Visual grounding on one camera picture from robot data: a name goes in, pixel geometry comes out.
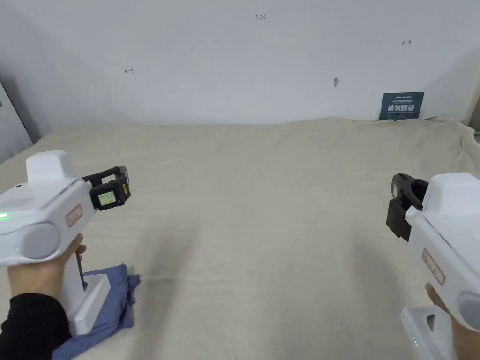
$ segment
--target human hand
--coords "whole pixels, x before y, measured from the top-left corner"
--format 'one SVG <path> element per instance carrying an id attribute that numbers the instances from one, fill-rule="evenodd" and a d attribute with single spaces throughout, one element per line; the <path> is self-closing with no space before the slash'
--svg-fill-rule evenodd
<path id="1" fill-rule="evenodd" d="M 81 254 L 86 251 L 86 246 L 81 245 L 83 238 L 82 234 L 78 234 L 67 250 L 56 259 L 9 267 L 8 279 L 12 297 L 36 293 L 60 300 L 65 264 L 75 252 Z"/>
<path id="2" fill-rule="evenodd" d="M 425 285 L 430 300 L 443 311 L 450 314 L 444 302 L 438 296 L 431 284 Z M 478 360 L 480 359 L 480 333 L 463 327 L 451 314 L 453 344 L 458 360 Z"/>

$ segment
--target white wall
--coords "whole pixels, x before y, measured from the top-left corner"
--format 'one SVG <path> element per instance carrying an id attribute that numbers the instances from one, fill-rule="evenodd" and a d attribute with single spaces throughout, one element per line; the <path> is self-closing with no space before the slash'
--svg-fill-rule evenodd
<path id="1" fill-rule="evenodd" d="M 374 120 L 402 91 L 425 91 L 423 117 L 461 120 L 479 16 L 478 0 L 0 0 L 0 72 L 34 139 L 100 122 Z"/>

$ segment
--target wrinkled sheet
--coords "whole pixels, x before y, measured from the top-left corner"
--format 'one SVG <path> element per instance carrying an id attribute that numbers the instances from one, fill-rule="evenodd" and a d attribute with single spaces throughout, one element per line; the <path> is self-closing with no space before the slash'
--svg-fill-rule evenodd
<path id="1" fill-rule="evenodd" d="M 0 190 L 56 149 L 79 175 L 125 165 L 131 180 L 84 229 L 83 267 L 141 274 L 135 327 L 82 360 L 411 359 L 400 312 L 429 300 L 385 225 L 392 176 L 480 168 L 473 130 L 435 118 L 112 126 L 47 136 L 0 166 Z"/>

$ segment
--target folded blue fabric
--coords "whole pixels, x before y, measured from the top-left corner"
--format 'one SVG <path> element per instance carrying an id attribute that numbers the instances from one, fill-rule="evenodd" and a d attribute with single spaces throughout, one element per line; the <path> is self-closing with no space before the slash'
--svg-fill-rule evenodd
<path id="1" fill-rule="evenodd" d="M 53 353 L 52 360 L 70 360 L 87 351 L 119 329 L 133 327 L 133 290 L 140 284 L 139 275 L 128 275 L 125 264 L 85 275 L 107 274 L 110 291 L 98 314 L 93 329 L 85 335 L 74 336 Z"/>

